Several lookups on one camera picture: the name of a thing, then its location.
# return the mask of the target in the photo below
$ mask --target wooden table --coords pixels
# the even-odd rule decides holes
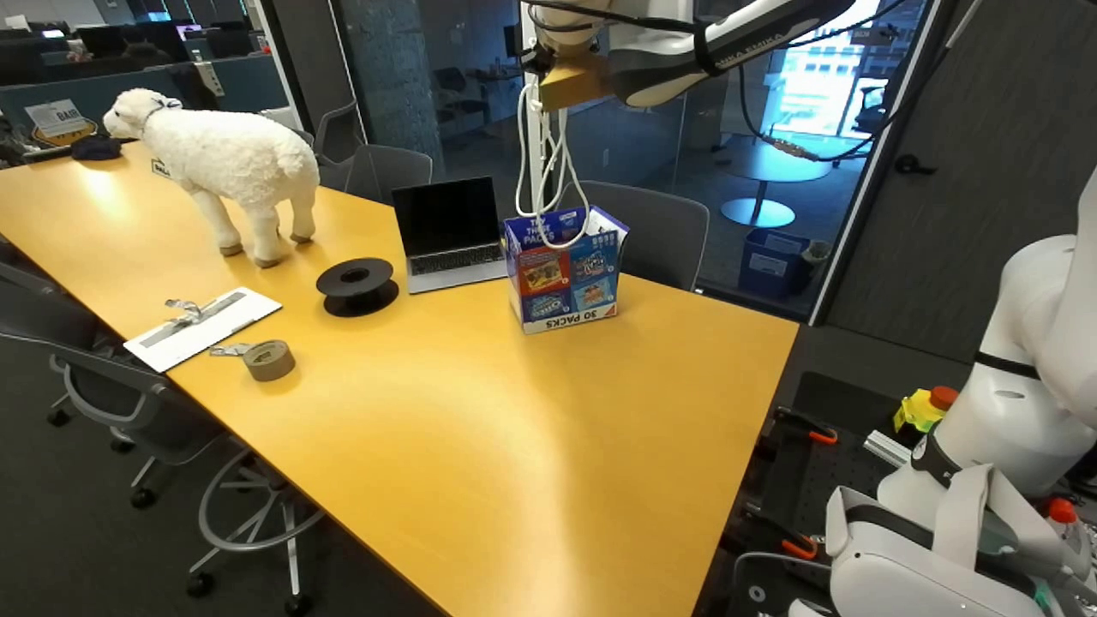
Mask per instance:
[[[286,301],[238,338],[287,338],[296,373],[196,355],[171,379],[443,609],[685,617],[795,325],[639,279],[621,315],[543,334],[518,328],[509,282],[335,318],[315,279],[388,257],[405,282],[400,240],[354,194],[322,187],[315,216],[315,242],[262,271],[220,257],[132,147],[0,170],[4,237],[116,334],[163,321],[164,298]]]

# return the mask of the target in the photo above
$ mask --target sheep leg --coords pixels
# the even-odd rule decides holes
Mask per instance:
[[[309,197],[292,197],[296,204],[296,229],[292,229],[292,240],[299,242],[314,242],[314,233],[315,233],[315,220],[314,220],[314,194]]]
[[[262,265],[262,268],[271,268],[279,260],[287,257],[287,247],[279,233],[279,208],[276,201],[242,201],[248,220],[250,220],[250,229],[254,229],[254,247],[250,247],[250,260]]]
[[[220,255],[222,255],[222,257],[245,255],[242,233],[238,233],[226,204],[220,201],[220,194],[212,194],[212,193],[191,193],[191,201],[200,204],[203,220],[208,224]]]

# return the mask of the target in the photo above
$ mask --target white paper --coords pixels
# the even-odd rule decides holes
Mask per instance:
[[[266,315],[279,310],[280,305],[269,295],[250,289],[235,289],[205,305],[205,318],[196,325],[163,321],[138,338],[128,338],[128,350],[144,360],[152,371],[164,373],[188,355],[230,338],[235,333],[262,321]]]

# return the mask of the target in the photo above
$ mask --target laptop screen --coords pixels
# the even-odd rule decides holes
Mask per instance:
[[[491,179],[415,185],[391,197],[407,257],[502,240]]]

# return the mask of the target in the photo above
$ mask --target black laptop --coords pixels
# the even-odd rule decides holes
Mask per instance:
[[[399,187],[391,197],[412,295],[509,279],[491,179]]]

